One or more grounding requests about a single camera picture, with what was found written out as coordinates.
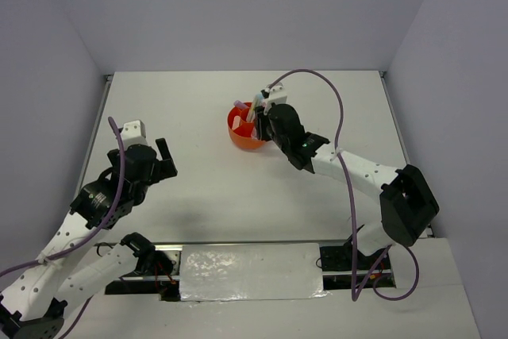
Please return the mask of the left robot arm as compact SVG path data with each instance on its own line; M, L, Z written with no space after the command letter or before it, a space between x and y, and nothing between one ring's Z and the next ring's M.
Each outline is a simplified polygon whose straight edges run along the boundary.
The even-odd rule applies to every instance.
M1 293L1 331L8 338L54 338L65 318L116 278L170 275L175 261L139 233L124 236L103 257L77 271L91 247L145 199L151 185L177 175L167 142L123 144L110 167L79 191L40 255Z

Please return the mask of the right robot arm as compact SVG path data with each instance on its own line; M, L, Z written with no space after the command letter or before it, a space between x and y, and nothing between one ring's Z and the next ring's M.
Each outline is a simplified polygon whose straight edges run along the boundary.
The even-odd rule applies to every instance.
M389 245L411 247L439 213L440 207L420 169L377 164L305 131L293 106L280 104L268 112L256 108L257 136L273 141L298 170L341 181L379 205L356 229L356 242L344 252L353 268L363 268Z

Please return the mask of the pink purple highlighter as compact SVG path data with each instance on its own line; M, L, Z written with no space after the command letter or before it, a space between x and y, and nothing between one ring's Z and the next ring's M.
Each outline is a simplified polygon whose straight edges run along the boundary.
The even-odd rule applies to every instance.
M234 105L236 108L240 109L240 110L245 110L245 109L247 109L247 108L248 108L248 105L247 105L247 104L245 104L245 103L243 103L243 102L241 102L241 101L239 101L239 100L236 100L236 101L233 103L233 105Z

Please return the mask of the blue highlighter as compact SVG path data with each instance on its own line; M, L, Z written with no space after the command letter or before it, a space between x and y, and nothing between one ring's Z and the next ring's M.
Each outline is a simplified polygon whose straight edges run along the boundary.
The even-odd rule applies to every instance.
M252 109L256 110L257 107L262 106L264 97L262 94L257 94L252 101Z

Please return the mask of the pink stapler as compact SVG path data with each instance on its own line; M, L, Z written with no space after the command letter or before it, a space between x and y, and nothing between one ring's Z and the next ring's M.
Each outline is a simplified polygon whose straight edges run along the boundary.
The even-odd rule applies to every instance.
M232 129L232 130L235 130L235 129L237 129L240 125L241 125L241 117L240 117L240 116L236 116L236 117L233 119L233 123L232 123L231 129Z

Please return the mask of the blue striped thin pen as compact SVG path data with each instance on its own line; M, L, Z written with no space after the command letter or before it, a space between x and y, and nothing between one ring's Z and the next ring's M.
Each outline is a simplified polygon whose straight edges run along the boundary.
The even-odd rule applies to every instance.
M249 111L248 111L247 122L253 122L255 117L256 117L256 103L252 102L252 104L249 108Z

